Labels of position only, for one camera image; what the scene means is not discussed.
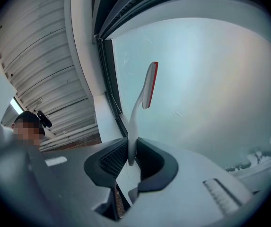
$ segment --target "black cap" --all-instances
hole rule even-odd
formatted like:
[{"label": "black cap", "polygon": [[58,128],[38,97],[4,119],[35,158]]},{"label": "black cap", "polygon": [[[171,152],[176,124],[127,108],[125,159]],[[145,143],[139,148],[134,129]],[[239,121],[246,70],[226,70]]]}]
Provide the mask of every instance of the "black cap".
[{"label": "black cap", "polygon": [[39,118],[34,113],[30,111],[24,111],[23,113],[19,114],[14,123],[16,123],[19,119],[22,119],[23,122],[34,123],[34,125],[37,125],[39,128],[39,133],[45,135],[44,128]]}]

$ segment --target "corrugated metal wall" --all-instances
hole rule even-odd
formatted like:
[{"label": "corrugated metal wall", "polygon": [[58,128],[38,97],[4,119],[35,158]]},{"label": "corrugated metal wall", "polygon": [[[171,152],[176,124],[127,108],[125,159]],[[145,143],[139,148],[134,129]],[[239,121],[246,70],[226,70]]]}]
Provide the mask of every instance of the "corrugated metal wall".
[{"label": "corrugated metal wall", "polygon": [[[95,122],[70,55],[64,0],[10,0],[0,11],[0,62],[24,106],[49,115],[55,135]],[[15,119],[12,110],[6,126]]]}]

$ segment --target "window frame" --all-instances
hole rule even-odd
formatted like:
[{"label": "window frame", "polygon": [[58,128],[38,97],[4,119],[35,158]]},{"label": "window frame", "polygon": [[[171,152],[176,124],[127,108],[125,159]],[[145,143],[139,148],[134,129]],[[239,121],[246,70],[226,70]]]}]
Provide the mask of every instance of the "window frame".
[{"label": "window frame", "polygon": [[[106,17],[106,19],[103,21],[103,24],[93,24],[93,31],[95,33],[94,38],[98,47],[100,64],[105,82],[105,94],[111,107],[113,116],[124,137],[128,136],[128,125],[126,125],[128,122],[123,116],[119,86],[115,73],[115,55],[113,52],[112,40],[107,40],[107,37],[138,14],[148,10],[149,8],[168,1],[171,0],[117,0],[115,5],[112,6],[112,9],[108,12],[107,16],[105,14],[100,15],[102,17]],[[260,4],[259,0],[249,1]]]}]

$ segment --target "brick wall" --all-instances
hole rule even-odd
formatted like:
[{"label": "brick wall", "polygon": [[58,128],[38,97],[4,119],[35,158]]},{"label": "brick wall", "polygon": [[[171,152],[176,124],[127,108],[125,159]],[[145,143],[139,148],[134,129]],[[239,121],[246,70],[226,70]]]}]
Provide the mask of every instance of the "brick wall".
[{"label": "brick wall", "polygon": [[70,143],[70,144],[55,148],[55,149],[51,149],[48,151],[74,149],[74,148],[80,148],[80,147],[85,147],[85,146],[92,146],[99,143],[102,143],[102,141],[101,141],[101,137],[99,133],[97,133],[87,138],[75,141],[73,143]]}]

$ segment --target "white ceiling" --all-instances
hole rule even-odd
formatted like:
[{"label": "white ceiling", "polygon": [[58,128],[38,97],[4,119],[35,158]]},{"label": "white ceiling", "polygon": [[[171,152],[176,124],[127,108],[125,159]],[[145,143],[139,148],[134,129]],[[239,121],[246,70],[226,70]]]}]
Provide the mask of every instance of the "white ceiling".
[{"label": "white ceiling", "polygon": [[[71,58],[64,0],[8,1],[0,11],[0,63],[22,104],[49,115],[56,136],[95,122]],[[9,106],[2,122],[15,117]]]}]

